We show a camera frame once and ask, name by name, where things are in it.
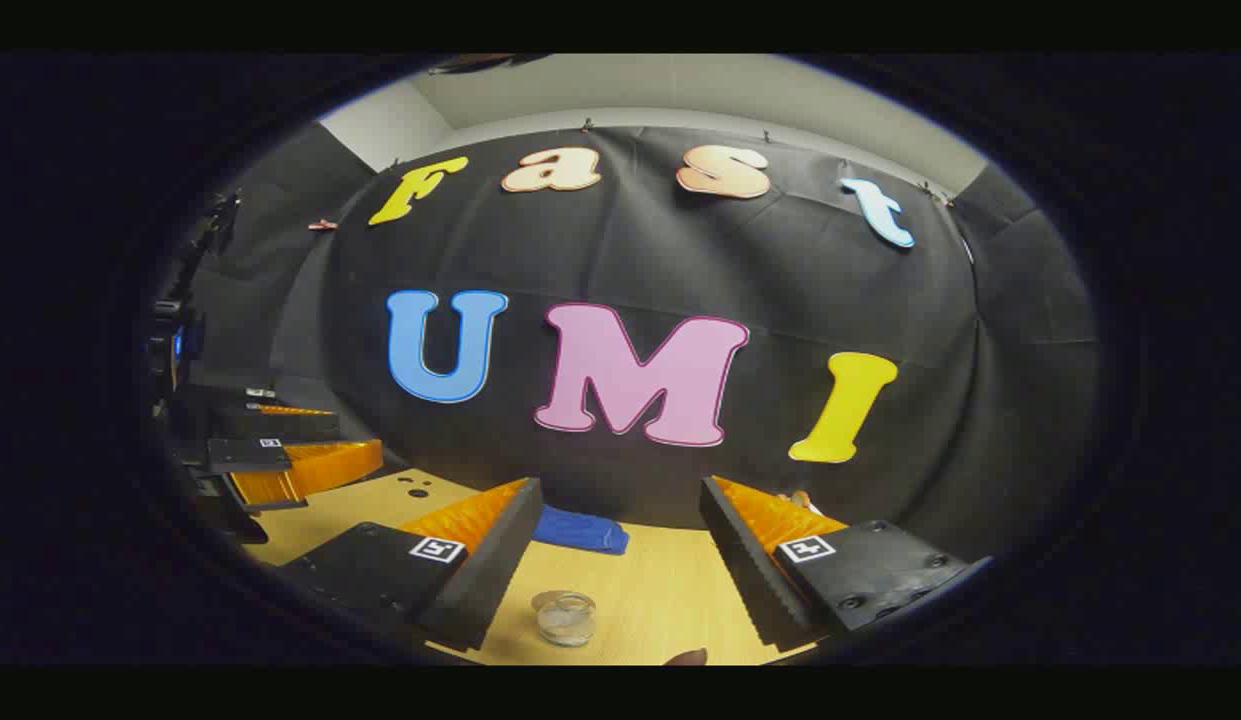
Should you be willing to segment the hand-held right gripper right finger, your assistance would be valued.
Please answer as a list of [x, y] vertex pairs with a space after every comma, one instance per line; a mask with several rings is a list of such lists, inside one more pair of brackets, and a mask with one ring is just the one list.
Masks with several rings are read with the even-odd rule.
[[758, 638], [843, 650], [903, 633], [992, 565], [872, 519], [848, 524], [711, 475], [699, 511]]

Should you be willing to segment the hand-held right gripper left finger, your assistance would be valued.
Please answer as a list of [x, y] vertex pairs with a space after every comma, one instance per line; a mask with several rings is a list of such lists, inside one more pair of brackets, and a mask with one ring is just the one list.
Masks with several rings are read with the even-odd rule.
[[541, 483], [522, 478], [402, 528], [359, 523], [278, 577], [395, 642], [479, 650], [542, 511]]

